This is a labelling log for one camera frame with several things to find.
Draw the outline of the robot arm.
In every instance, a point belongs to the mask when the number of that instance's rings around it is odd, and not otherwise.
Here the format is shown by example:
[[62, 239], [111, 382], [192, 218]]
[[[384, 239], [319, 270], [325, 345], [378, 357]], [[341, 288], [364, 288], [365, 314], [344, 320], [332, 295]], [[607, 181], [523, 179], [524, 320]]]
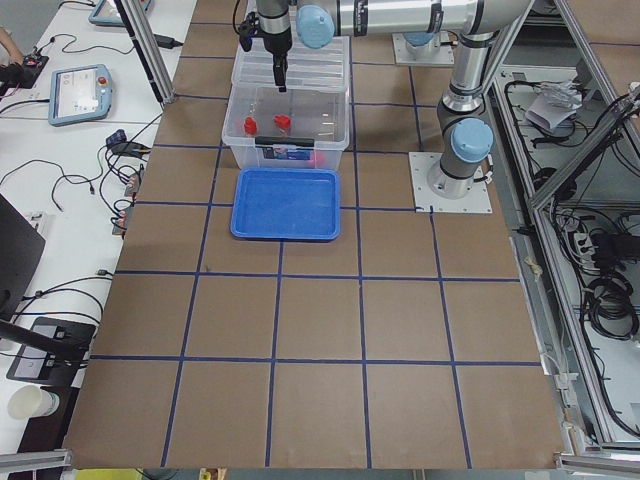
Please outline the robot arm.
[[440, 160], [428, 174], [430, 190], [458, 200], [471, 190], [474, 175], [488, 158], [491, 128], [474, 117], [481, 107], [500, 57], [493, 48], [497, 37], [514, 33], [531, 4], [528, 1], [259, 1], [237, 25], [244, 50], [255, 38], [273, 57], [273, 75], [286, 88], [287, 55], [292, 40], [320, 49], [339, 36], [391, 34], [401, 43], [396, 59], [407, 65], [433, 65], [441, 54], [442, 37], [453, 33], [452, 77], [438, 104], [445, 142]]

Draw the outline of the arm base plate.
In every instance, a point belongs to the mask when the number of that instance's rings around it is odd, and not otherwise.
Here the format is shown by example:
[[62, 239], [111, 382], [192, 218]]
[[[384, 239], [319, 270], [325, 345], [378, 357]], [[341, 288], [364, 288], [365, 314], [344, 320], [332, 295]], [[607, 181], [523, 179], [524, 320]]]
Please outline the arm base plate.
[[491, 214], [488, 192], [491, 180], [481, 167], [474, 176], [457, 180], [448, 177], [440, 165], [439, 152], [410, 152], [409, 165], [415, 210], [424, 213]]
[[402, 34], [393, 34], [395, 62], [405, 66], [452, 67], [453, 44], [447, 31], [441, 31], [428, 42], [414, 45]]

